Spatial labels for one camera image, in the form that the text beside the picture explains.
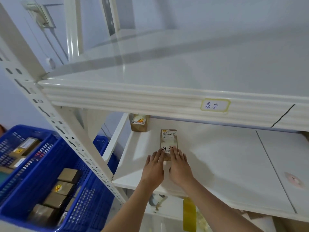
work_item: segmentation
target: hand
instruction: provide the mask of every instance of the hand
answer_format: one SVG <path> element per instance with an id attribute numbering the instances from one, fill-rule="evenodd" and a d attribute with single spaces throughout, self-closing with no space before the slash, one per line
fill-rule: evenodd
<path id="1" fill-rule="evenodd" d="M 140 183 L 145 184 L 151 193 L 163 182 L 164 151 L 159 149 L 157 152 L 153 152 L 152 156 L 147 157 L 143 173 L 141 175 Z"/>
<path id="2" fill-rule="evenodd" d="M 171 148 L 171 160 L 170 178 L 176 185 L 184 188 L 187 182 L 194 179 L 187 156 L 182 154 L 181 150 L 177 150 L 177 147 L 173 147 Z"/>

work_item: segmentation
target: yellow sticker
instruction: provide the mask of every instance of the yellow sticker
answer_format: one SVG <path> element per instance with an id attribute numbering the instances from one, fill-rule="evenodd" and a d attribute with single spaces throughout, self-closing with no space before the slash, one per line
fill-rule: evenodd
<path id="1" fill-rule="evenodd" d="M 62 185 L 57 185 L 57 186 L 55 187 L 55 191 L 56 191 L 56 192 L 60 191 L 61 189 L 62 189 Z"/>
<path id="2" fill-rule="evenodd" d="M 23 149 L 22 148 L 18 148 L 16 151 L 14 151 L 15 153 L 21 153 L 23 151 Z"/>
<path id="3" fill-rule="evenodd" d="M 184 231 L 196 232 L 196 207 L 189 197 L 183 199 L 182 227 Z"/>
<path id="4" fill-rule="evenodd" d="M 205 98 L 201 104 L 202 111 L 227 112 L 231 101 L 228 99 Z"/>

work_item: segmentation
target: forearm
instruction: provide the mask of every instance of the forearm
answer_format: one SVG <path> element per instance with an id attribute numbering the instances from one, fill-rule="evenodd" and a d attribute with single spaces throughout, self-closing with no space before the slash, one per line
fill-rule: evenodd
<path id="1" fill-rule="evenodd" d="M 133 195 L 104 227 L 102 232 L 138 232 L 151 194 L 152 191 L 149 190 L 149 186 L 140 182 Z"/>
<path id="2" fill-rule="evenodd" d="M 211 194 L 196 179 L 186 182 L 183 189 L 199 208 L 214 232 L 262 232 Z"/>

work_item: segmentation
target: finger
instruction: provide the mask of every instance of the finger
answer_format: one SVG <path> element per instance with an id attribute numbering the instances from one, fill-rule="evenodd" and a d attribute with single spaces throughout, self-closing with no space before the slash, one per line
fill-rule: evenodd
<path id="1" fill-rule="evenodd" d="M 162 149 L 159 149 L 158 152 L 156 153 L 155 157 L 154 157 L 154 162 L 157 163 L 160 155 L 161 155 Z"/>
<path id="2" fill-rule="evenodd" d="M 184 159 L 186 162 L 188 162 L 188 160 L 187 160 L 187 156 L 186 156 L 186 154 L 185 154 L 185 153 L 183 153 L 183 159 Z"/>
<path id="3" fill-rule="evenodd" d="M 161 152 L 161 155 L 160 155 L 160 158 L 159 158 L 159 163 L 163 163 L 163 161 L 164 161 L 164 156 L 165 156 L 165 151 L 164 150 L 162 150 L 162 152 Z"/>
<path id="4" fill-rule="evenodd" d="M 146 164 L 145 164 L 145 166 L 146 166 L 147 164 L 149 164 L 149 161 L 150 161 L 150 155 L 148 155 L 148 156 L 147 156 L 147 159 L 146 159 Z"/>
<path id="5" fill-rule="evenodd" d="M 179 153 L 178 153 L 176 146 L 173 146 L 173 151 L 174 151 L 174 155 L 175 155 L 176 160 L 178 160 L 179 159 Z"/>
<path id="6" fill-rule="evenodd" d="M 180 159 L 182 159 L 182 160 L 183 160 L 182 151 L 181 151 L 180 149 L 178 149 L 178 153 L 179 153 L 179 157 L 180 157 Z"/>
<path id="7" fill-rule="evenodd" d="M 152 156 L 151 156 L 151 158 L 150 158 L 150 161 L 152 162 L 153 161 L 153 159 L 155 158 L 155 155 L 156 155 L 156 151 L 155 152 L 153 152 L 153 154 L 152 154 Z"/>
<path id="8" fill-rule="evenodd" d="M 174 161 L 176 160 L 176 157 L 175 157 L 174 149 L 173 149 L 173 148 L 171 148 L 171 154 L 170 154 L 170 156 L 171 156 L 171 161 L 174 162 Z"/>

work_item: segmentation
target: person's left hand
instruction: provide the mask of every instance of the person's left hand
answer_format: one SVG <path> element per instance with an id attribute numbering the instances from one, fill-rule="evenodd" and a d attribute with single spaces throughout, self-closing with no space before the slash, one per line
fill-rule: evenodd
<path id="1" fill-rule="evenodd" d="M 149 190 L 153 192 L 164 180 L 163 171 L 164 151 L 159 149 L 148 156 L 140 183 L 146 184 Z"/>

